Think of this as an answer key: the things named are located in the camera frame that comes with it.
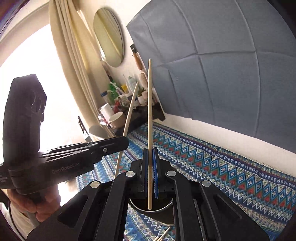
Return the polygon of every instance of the gray fabric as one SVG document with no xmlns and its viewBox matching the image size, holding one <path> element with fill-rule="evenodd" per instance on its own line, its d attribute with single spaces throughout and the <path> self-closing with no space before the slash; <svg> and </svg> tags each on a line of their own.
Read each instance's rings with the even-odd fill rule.
<svg viewBox="0 0 296 241">
<path fill-rule="evenodd" d="M 127 28 L 166 113 L 296 153 L 296 39 L 266 0 L 152 0 Z"/>
</svg>

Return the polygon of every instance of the silver screw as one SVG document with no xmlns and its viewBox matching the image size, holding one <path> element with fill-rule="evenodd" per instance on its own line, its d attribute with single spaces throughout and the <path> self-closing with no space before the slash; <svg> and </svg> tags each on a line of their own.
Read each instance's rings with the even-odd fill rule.
<svg viewBox="0 0 296 241">
<path fill-rule="evenodd" d="M 97 187 L 99 187 L 100 186 L 100 183 L 98 182 L 98 181 L 93 181 L 92 183 L 91 183 L 91 187 L 92 188 L 97 188 Z"/>
<path fill-rule="evenodd" d="M 204 187 L 209 187 L 209 186 L 211 186 L 211 182 L 208 181 L 208 180 L 204 180 L 204 181 L 202 181 L 202 185 L 203 185 Z"/>
<path fill-rule="evenodd" d="M 174 177 L 174 176 L 176 175 L 176 172 L 175 172 L 175 171 L 168 171 L 168 172 L 167 172 L 167 175 L 168 175 L 169 177 Z"/>
<path fill-rule="evenodd" d="M 133 177 L 134 175 L 135 175 L 135 172 L 133 172 L 133 171 L 126 172 L 127 177 Z"/>
</svg>

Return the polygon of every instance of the oval mirror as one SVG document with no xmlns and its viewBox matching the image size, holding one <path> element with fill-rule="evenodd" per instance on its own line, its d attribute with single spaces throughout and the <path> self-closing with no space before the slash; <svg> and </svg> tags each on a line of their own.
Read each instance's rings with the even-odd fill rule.
<svg viewBox="0 0 296 241">
<path fill-rule="evenodd" d="M 94 32 L 101 46 L 102 56 L 112 67 L 123 60 L 123 36 L 115 16 L 107 9 L 99 9 L 94 16 Z"/>
</svg>

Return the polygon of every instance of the patterned rug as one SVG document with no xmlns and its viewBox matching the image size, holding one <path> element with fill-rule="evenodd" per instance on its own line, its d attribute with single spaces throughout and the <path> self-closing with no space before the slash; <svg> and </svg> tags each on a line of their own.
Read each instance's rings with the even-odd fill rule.
<svg viewBox="0 0 296 241">
<path fill-rule="evenodd" d="M 142 149 L 147 148 L 147 128 L 147 124 L 142 125 L 128 135 L 130 145 L 123 153 L 121 172 L 142 158 Z M 210 180 L 258 223 L 270 240 L 280 234 L 295 211 L 295 177 L 160 124 L 154 123 L 153 130 L 160 158 L 190 180 Z M 77 177 L 79 190 L 93 180 L 113 180 L 117 156 L 103 157 L 93 171 Z M 166 229 L 129 206 L 124 240 L 152 241 Z M 172 229 L 164 240 L 173 241 L 174 235 Z"/>
</svg>

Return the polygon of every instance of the hand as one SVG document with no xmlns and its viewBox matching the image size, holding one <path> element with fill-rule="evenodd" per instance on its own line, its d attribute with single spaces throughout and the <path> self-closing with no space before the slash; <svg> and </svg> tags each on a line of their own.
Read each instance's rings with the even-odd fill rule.
<svg viewBox="0 0 296 241">
<path fill-rule="evenodd" d="M 34 204 L 33 201 L 25 195 L 18 194 L 15 189 L 7 189 L 7 195 L 12 205 L 21 213 L 35 213 L 39 222 L 43 222 L 60 208 L 61 196 L 57 185 L 49 187 L 43 191 L 45 193 L 45 201 Z"/>
</svg>

